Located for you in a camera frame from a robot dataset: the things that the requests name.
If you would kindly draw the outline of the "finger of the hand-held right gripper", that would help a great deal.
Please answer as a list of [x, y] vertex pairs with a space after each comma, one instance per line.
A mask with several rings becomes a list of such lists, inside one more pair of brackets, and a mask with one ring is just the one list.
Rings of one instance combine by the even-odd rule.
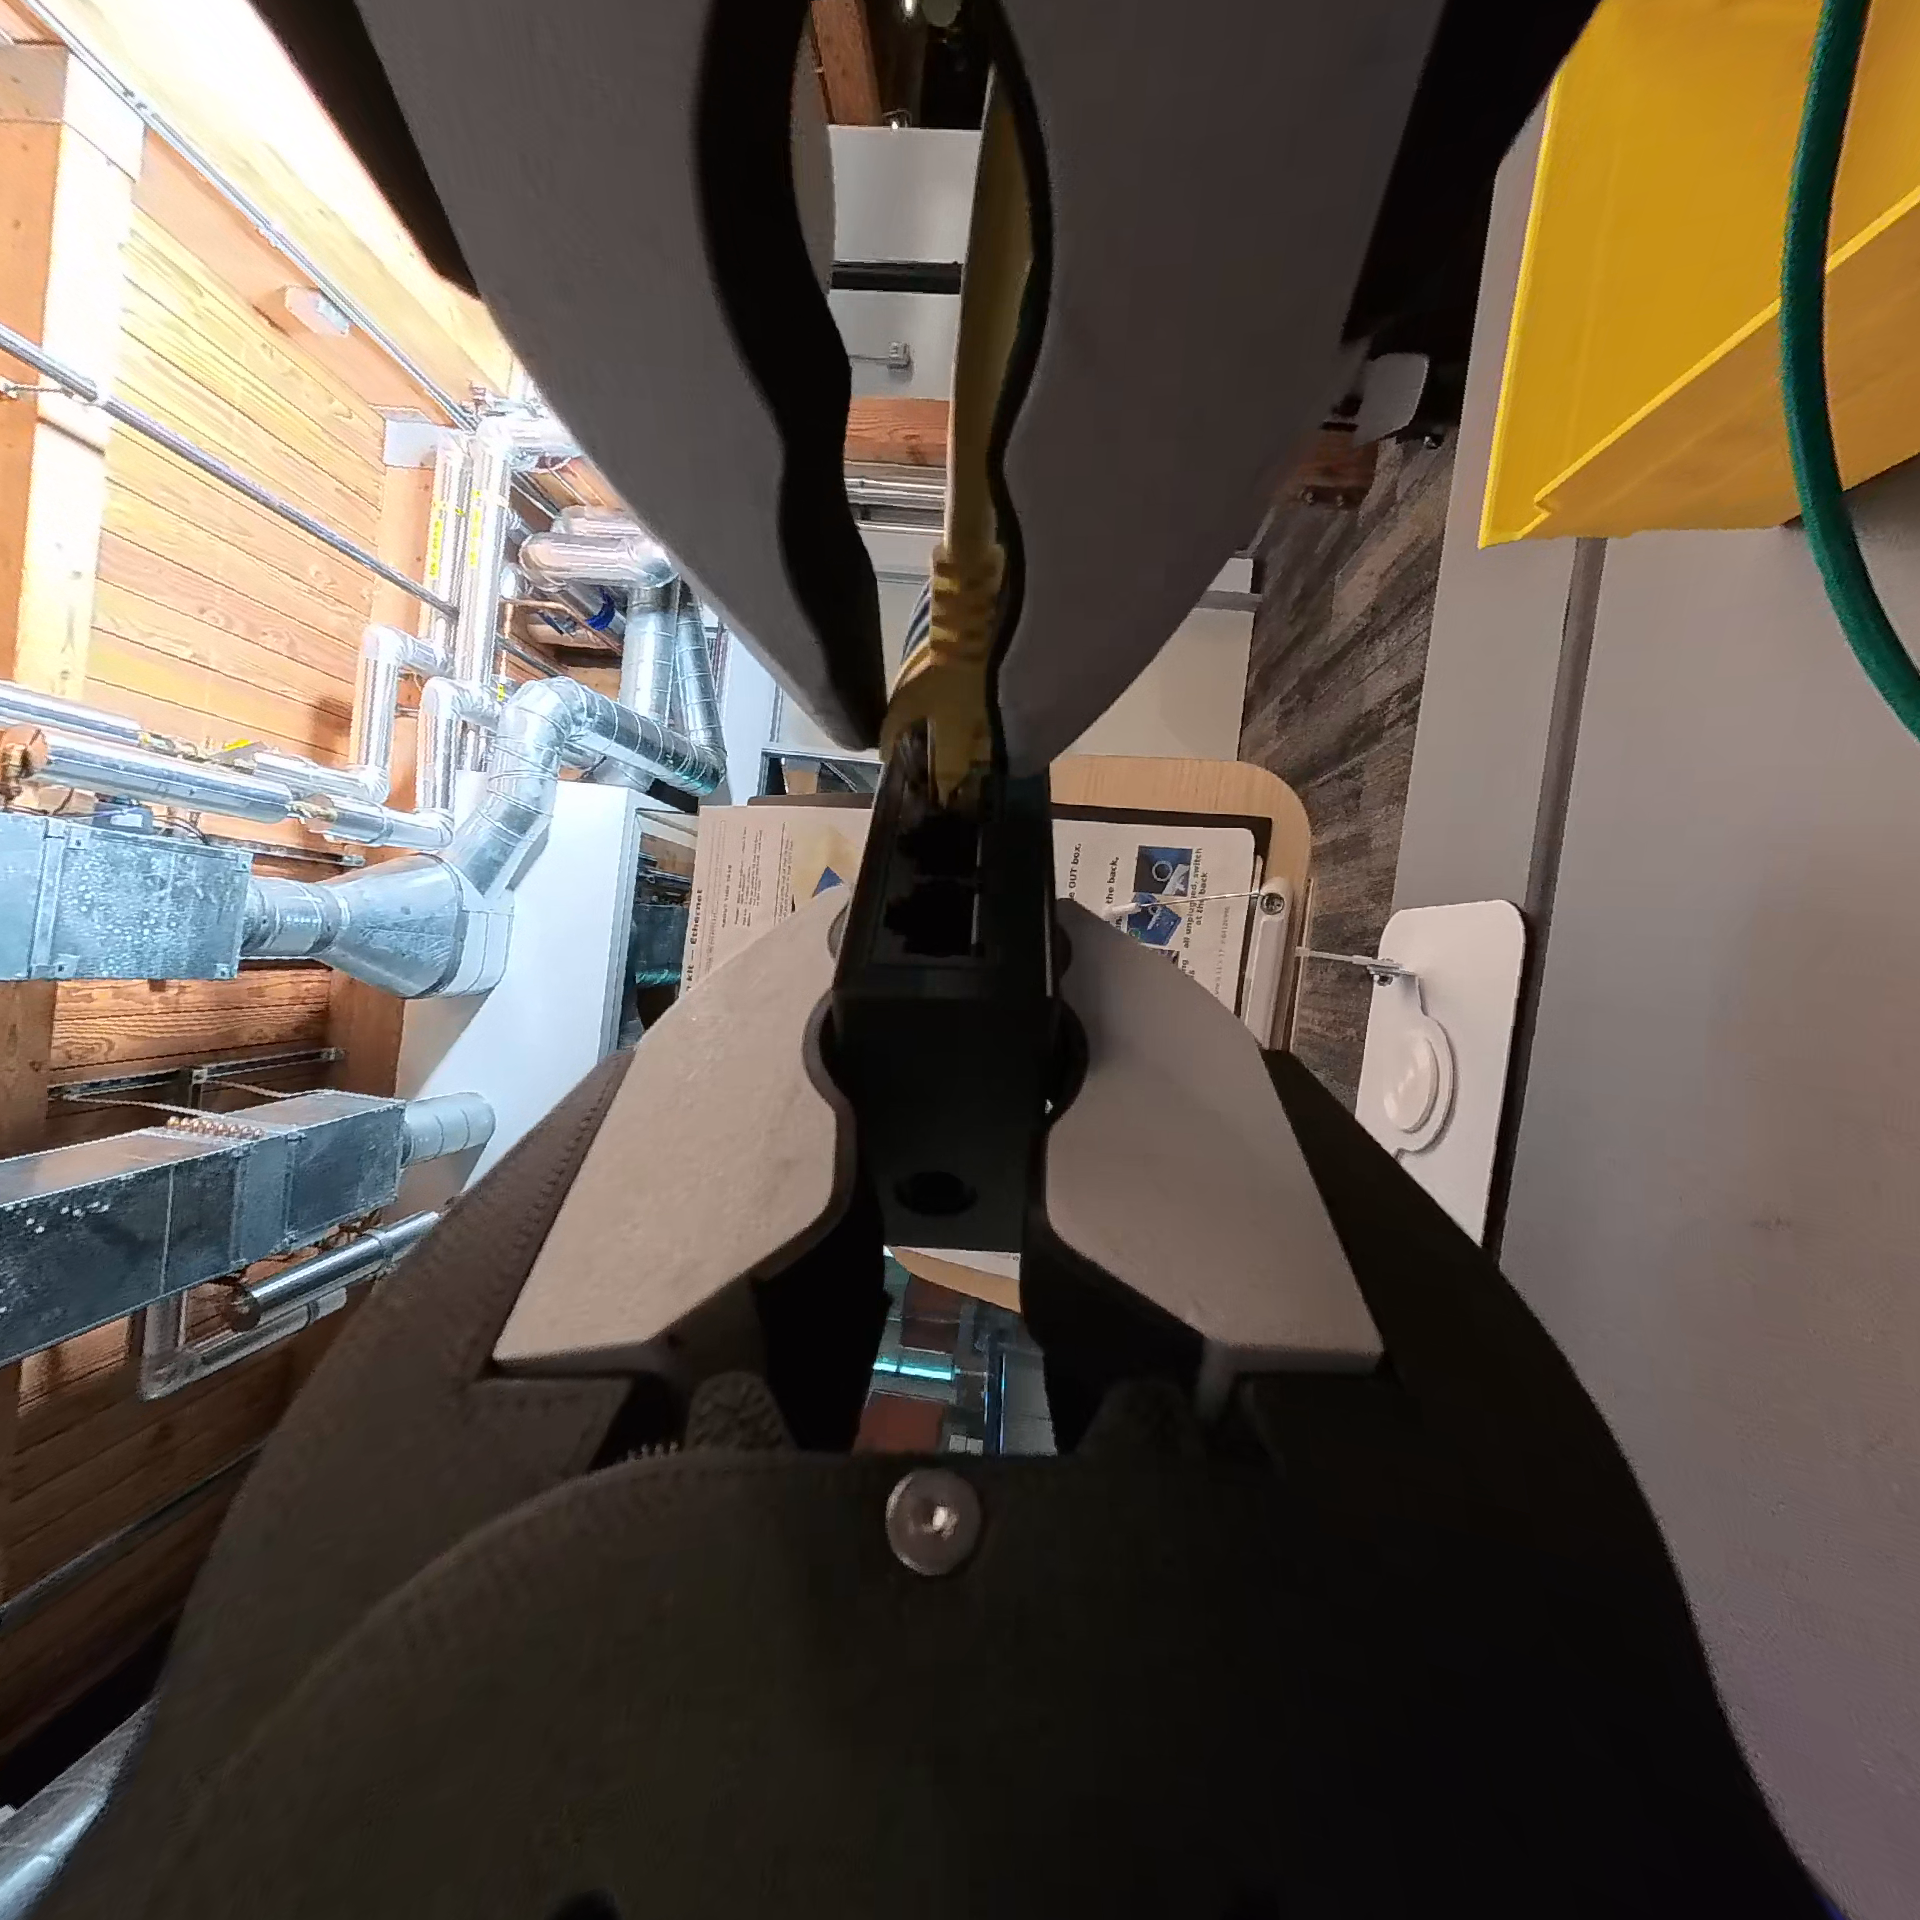
[[1045, 771], [1258, 528], [1342, 343], [1443, 4], [1005, 4], [1046, 315], [1001, 458], [1005, 754]]
[[850, 363], [790, 114], [805, 4], [373, 3], [373, 52], [540, 394], [838, 746], [888, 706]]

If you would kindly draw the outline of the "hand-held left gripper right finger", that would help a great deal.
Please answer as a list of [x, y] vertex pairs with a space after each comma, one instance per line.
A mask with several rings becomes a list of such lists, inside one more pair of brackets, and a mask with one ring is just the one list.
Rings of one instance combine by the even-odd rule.
[[1027, 1218], [1056, 1450], [1130, 1383], [1211, 1425], [1246, 1380], [1372, 1377], [1382, 1338], [1254, 1034], [1082, 904], [1058, 927], [1078, 1077]]

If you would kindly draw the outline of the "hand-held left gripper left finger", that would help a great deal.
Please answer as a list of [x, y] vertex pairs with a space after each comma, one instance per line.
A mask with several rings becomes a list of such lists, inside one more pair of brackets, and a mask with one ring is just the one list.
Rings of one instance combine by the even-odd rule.
[[632, 1379], [673, 1419], [766, 1380], [803, 1450], [850, 1450], [885, 1321], [883, 1226], [824, 1031], [833, 930], [809, 901], [635, 1047], [494, 1364]]

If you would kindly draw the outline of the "yellow plastic bin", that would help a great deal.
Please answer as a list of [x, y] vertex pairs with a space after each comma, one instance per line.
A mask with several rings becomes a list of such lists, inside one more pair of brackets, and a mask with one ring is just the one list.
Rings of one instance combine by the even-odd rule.
[[[1797, 514], [1780, 264], [1819, 4], [1598, 4], [1546, 111], [1480, 541]], [[1917, 450], [1917, 4], [1869, 7], [1826, 276], [1845, 487]]]

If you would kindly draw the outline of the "black network switch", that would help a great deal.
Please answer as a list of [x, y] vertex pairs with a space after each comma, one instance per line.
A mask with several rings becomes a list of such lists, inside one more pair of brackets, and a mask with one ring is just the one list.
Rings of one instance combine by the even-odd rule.
[[888, 752], [834, 960], [827, 1067], [893, 1248], [1016, 1256], [1056, 1057], [1049, 781], [945, 801], [929, 727]]

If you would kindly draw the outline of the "instruction poster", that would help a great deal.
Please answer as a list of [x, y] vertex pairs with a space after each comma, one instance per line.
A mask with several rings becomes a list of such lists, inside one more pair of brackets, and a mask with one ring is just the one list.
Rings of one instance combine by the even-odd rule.
[[[818, 893], [853, 887], [872, 810], [768, 801], [707, 808], [690, 882], [683, 987]], [[1058, 896], [1205, 985], [1262, 1040], [1276, 1031], [1292, 893], [1252, 817], [1060, 808]]]

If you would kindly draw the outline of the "small metal pipe fitting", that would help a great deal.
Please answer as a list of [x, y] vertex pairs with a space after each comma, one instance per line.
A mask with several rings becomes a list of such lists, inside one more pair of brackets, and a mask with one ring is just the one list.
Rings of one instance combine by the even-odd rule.
[[353, 1290], [389, 1273], [440, 1221], [434, 1209], [409, 1213], [294, 1260], [265, 1280], [227, 1283], [220, 1325], [205, 1338], [187, 1335], [185, 1292], [142, 1307], [130, 1333], [134, 1394], [146, 1403], [171, 1399], [297, 1338], [344, 1309]]

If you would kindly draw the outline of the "wooden display board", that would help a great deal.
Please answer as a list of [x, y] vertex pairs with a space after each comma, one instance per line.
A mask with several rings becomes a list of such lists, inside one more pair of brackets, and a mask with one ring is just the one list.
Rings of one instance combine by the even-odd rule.
[[1258, 892], [1280, 889], [1284, 907], [1267, 912], [1254, 898], [1254, 930], [1246, 960], [1252, 984], [1242, 987], [1254, 1010], [1246, 1017], [1268, 1049], [1292, 1045], [1312, 905], [1312, 829], [1300, 799], [1267, 768], [1237, 760], [1067, 754], [1049, 772], [1058, 810], [1132, 810], [1152, 817], [1246, 818], [1264, 824], [1254, 841]]

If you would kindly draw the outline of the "insulated silver pipes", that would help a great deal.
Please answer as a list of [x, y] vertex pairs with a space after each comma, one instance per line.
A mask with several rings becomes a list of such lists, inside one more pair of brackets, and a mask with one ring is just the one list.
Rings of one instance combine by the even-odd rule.
[[373, 625], [353, 696], [350, 760], [316, 760], [240, 741], [217, 752], [152, 731], [130, 715], [5, 682], [5, 789], [67, 787], [101, 801], [155, 802], [254, 826], [302, 826], [337, 843], [449, 856], [481, 815], [452, 815], [467, 730], [486, 738], [486, 805], [498, 833], [540, 834], [565, 771], [620, 784], [710, 793], [724, 768], [713, 737], [688, 737], [574, 679], [501, 696], [456, 679], [446, 644]]

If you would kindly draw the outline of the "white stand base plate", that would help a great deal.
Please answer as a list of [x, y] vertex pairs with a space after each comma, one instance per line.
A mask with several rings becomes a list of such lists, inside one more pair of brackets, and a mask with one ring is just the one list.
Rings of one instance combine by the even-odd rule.
[[1356, 1117], [1474, 1242], [1486, 1242], [1528, 923], [1509, 901], [1396, 912], [1378, 948], [1304, 948], [1372, 987]]

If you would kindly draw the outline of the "rectangular metal air duct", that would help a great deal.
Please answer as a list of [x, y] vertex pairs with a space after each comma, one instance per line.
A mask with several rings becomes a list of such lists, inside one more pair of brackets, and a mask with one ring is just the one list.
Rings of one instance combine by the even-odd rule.
[[248, 852], [6, 812], [2, 979], [229, 980], [249, 959], [323, 962], [403, 999], [491, 992], [513, 901], [409, 856], [340, 881], [258, 877]]
[[2, 1362], [297, 1253], [494, 1128], [472, 1092], [326, 1088], [5, 1160]]

